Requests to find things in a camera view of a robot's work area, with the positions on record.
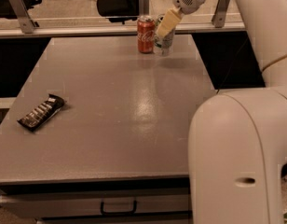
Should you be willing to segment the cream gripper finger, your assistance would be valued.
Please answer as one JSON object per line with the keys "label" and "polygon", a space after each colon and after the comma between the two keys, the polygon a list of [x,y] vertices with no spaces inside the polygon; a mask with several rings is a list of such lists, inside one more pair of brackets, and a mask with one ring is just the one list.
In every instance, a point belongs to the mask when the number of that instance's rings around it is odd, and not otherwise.
{"label": "cream gripper finger", "polygon": [[182,20],[182,11],[178,7],[173,7],[167,10],[162,22],[157,27],[156,35],[164,38],[173,30],[177,24]]}

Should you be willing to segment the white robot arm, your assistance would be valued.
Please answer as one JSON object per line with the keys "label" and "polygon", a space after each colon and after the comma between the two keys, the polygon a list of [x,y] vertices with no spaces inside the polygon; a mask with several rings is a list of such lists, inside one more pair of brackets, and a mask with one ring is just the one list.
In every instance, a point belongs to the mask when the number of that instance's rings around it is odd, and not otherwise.
{"label": "white robot arm", "polygon": [[194,224],[284,224],[287,0],[236,0],[265,85],[223,91],[192,118],[188,169]]}

